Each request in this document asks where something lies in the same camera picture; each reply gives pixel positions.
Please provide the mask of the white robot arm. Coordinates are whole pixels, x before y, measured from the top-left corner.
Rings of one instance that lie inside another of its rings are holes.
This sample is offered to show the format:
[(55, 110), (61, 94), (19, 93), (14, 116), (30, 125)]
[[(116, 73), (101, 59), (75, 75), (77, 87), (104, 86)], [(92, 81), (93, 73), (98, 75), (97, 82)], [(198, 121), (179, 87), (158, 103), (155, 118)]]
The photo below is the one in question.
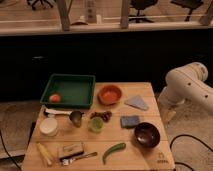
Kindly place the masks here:
[(166, 86), (158, 101), (163, 107), (172, 108), (191, 100), (213, 116), (213, 88), (205, 84), (207, 78), (208, 70), (200, 62), (174, 68), (166, 74)]

